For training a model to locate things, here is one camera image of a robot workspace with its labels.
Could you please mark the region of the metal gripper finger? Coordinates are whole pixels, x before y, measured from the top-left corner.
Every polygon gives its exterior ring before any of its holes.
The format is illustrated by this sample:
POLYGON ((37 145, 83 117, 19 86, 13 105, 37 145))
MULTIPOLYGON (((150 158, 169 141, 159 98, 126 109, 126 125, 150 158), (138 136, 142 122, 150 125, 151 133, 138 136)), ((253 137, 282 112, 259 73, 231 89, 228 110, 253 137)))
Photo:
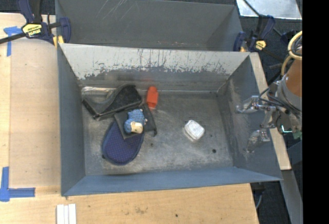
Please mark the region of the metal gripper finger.
POLYGON ((237 114, 251 114, 259 109, 259 96, 251 96, 240 104, 235 106, 237 114))
POLYGON ((246 151, 248 153, 253 153, 256 148, 262 146, 263 144, 269 141, 270 141, 270 137, 268 135, 267 130, 265 129, 255 130, 247 141, 246 151))

